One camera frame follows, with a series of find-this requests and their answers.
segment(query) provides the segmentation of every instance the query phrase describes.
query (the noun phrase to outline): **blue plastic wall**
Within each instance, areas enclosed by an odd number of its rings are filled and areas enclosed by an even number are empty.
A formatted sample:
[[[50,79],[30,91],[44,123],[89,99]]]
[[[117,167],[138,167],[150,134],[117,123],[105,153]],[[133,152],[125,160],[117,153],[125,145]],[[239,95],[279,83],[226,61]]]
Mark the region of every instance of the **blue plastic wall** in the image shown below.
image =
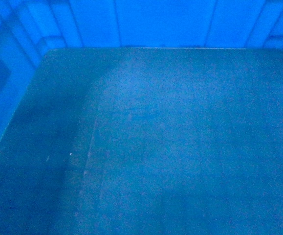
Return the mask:
[[[0,0],[0,137],[49,49],[131,46],[283,50],[283,0]]]

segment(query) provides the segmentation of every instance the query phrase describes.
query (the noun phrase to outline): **bin floor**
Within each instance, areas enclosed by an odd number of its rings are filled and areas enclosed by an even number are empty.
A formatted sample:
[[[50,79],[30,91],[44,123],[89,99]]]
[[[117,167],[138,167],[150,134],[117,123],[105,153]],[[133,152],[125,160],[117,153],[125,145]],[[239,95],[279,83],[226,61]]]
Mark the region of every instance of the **bin floor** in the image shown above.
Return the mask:
[[[1,234],[283,234],[283,54],[47,54],[0,141]]]

